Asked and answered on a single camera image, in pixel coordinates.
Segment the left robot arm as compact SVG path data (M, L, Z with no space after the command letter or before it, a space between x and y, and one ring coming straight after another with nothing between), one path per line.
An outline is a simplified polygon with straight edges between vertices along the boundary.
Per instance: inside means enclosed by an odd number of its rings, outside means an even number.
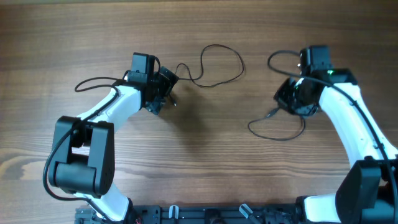
M131 199L115 186L116 131L141 109L158 115L178 77L154 55L133 53L122 78L89 111L55 123L52 150L42 174L45 191L60 201L84 201L95 223L142 223Z

